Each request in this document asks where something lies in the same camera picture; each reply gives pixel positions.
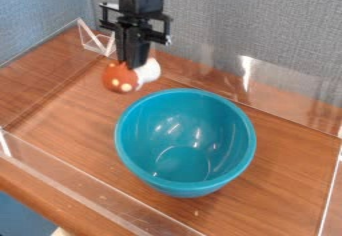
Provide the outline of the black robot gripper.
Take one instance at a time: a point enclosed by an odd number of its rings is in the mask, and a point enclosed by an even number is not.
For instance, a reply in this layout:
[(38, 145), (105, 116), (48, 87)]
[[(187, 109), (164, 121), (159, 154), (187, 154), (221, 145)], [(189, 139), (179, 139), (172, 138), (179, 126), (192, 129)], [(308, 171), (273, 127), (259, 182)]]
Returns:
[(172, 18), (163, 13), (164, 0), (118, 0), (98, 4), (100, 26), (114, 31), (117, 59), (129, 69), (145, 64), (152, 42), (171, 44)]

